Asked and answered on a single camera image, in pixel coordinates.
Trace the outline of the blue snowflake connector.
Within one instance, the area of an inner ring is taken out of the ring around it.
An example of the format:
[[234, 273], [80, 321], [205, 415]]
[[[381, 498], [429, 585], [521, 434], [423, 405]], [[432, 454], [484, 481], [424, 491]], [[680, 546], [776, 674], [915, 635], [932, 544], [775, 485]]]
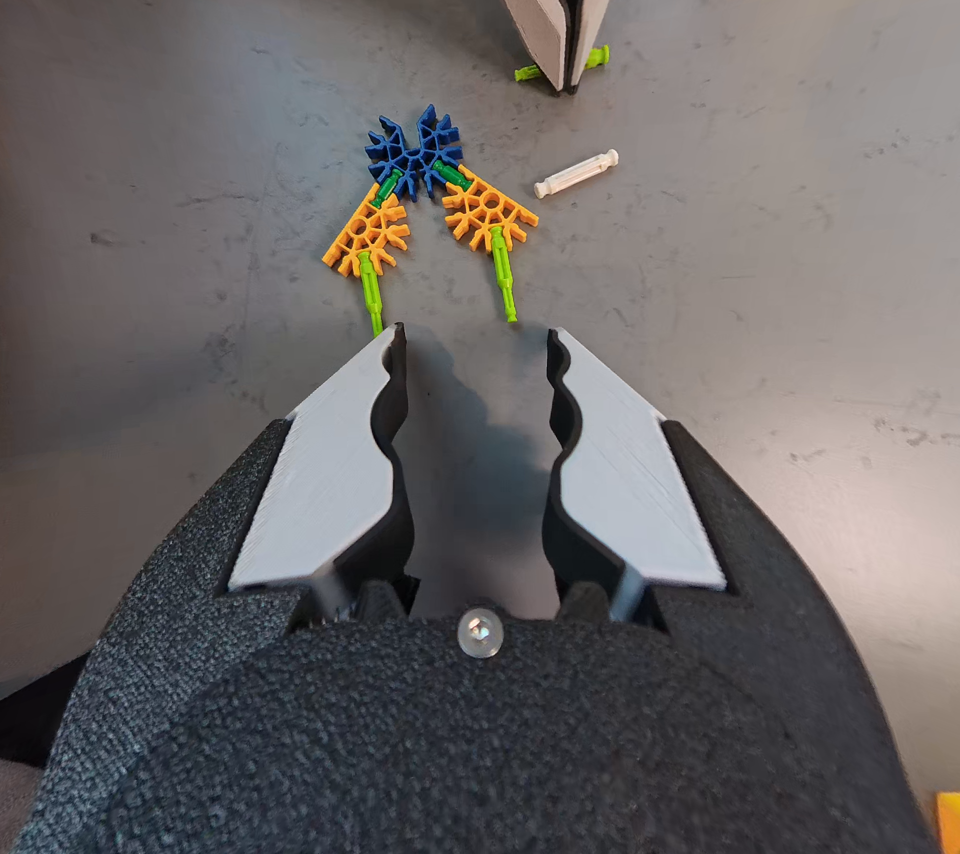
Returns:
[[368, 133], [370, 144], [365, 151], [369, 158], [368, 170], [379, 187], [390, 168], [397, 166], [402, 169], [405, 177], [397, 187], [394, 196], [397, 200], [407, 197], [413, 202], [418, 200], [418, 185], [414, 184], [410, 174], [411, 149], [409, 148], [402, 126], [381, 115], [379, 117], [380, 132], [371, 130]]
[[418, 145], [411, 150], [410, 174], [414, 184], [422, 183], [429, 199], [434, 200], [435, 188], [444, 188], [447, 183], [437, 165], [459, 173], [463, 160], [460, 132], [449, 114], [438, 117], [434, 104], [427, 105], [416, 123]]

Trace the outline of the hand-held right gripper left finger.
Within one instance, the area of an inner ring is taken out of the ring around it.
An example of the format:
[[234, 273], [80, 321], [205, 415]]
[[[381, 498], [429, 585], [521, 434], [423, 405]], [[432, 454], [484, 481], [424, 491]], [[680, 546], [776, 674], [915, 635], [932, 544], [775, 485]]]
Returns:
[[305, 585], [327, 620], [362, 584], [391, 584], [410, 612], [414, 521], [393, 441], [409, 411], [397, 322], [286, 417], [287, 431], [226, 582], [230, 592]]

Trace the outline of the orange fan connector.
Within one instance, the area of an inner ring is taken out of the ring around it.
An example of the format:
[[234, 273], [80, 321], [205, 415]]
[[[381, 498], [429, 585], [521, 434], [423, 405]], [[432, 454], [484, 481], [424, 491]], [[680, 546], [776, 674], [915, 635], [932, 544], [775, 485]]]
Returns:
[[447, 195], [442, 205], [448, 211], [445, 223], [453, 238], [461, 241], [469, 236], [471, 250], [484, 247], [487, 253], [491, 253], [490, 230], [493, 225], [500, 224], [510, 252], [515, 242], [526, 242], [527, 233], [523, 226], [536, 227], [539, 224], [537, 214], [475, 175], [465, 165], [460, 165], [459, 170], [473, 179], [473, 187], [465, 192], [455, 184], [445, 184]]
[[395, 266], [393, 251], [407, 250], [406, 238], [411, 234], [406, 210], [396, 191], [386, 193], [384, 185], [375, 183], [322, 256], [324, 264], [344, 276], [360, 277], [368, 263], [377, 275], [384, 265]]

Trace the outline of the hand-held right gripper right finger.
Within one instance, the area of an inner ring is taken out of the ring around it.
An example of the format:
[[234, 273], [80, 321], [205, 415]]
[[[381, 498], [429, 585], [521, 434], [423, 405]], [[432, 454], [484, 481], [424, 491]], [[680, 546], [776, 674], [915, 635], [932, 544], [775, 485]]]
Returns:
[[665, 416], [564, 328], [548, 331], [547, 379], [560, 452], [542, 545], [560, 602], [595, 584], [608, 618], [630, 622], [652, 585], [726, 591]]

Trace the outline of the light green rod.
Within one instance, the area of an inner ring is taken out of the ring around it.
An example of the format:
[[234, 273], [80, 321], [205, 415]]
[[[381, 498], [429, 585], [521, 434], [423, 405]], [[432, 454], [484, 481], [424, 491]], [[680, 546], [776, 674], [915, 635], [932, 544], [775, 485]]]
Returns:
[[510, 265], [510, 248], [504, 237], [502, 225], [493, 225], [489, 233], [495, 277], [502, 296], [506, 320], [509, 323], [516, 323], [518, 312], [513, 293], [514, 279]]
[[[603, 66], [609, 63], [610, 61], [610, 47], [609, 45], [604, 45], [600, 48], [591, 48], [584, 64], [584, 69], [589, 70], [598, 66]], [[535, 80], [543, 76], [541, 69], [533, 64], [523, 66], [521, 68], [515, 69], [514, 80], [516, 82], [522, 82], [526, 80]]]
[[371, 332], [377, 338], [383, 332], [382, 297], [379, 288], [378, 271], [373, 263], [372, 255], [368, 250], [358, 254], [360, 278], [366, 309], [370, 318]]

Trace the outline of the grey desk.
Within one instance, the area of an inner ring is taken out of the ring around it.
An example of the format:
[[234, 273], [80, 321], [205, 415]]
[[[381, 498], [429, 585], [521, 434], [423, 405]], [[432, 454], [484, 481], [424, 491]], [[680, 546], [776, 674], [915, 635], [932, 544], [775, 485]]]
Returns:
[[[575, 96], [500, 0], [2, 0], [2, 695], [370, 336], [322, 263], [385, 115], [538, 213], [409, 208], [381, 289], [416, 612], [546, 618], [559, 325], [682, 422], [830, 596], [926, 812], [958, 790], [958, 0], [610, 0]], [[605, 173], [534, 184], [615, 149]]]

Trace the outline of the white rod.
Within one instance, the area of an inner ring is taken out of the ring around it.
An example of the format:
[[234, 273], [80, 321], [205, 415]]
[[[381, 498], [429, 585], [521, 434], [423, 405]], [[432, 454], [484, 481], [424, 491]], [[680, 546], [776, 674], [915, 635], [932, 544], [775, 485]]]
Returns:
[[534, 184], [534, 194], [539, 200], [547, 196], [553, 196], [590, 178], [605, 173], [609, 168], [618, 165], [618, 163], [619, 156], [615, 149], [596, 154], [556, 174], [547, 176], [542, 181], [536, 182]]

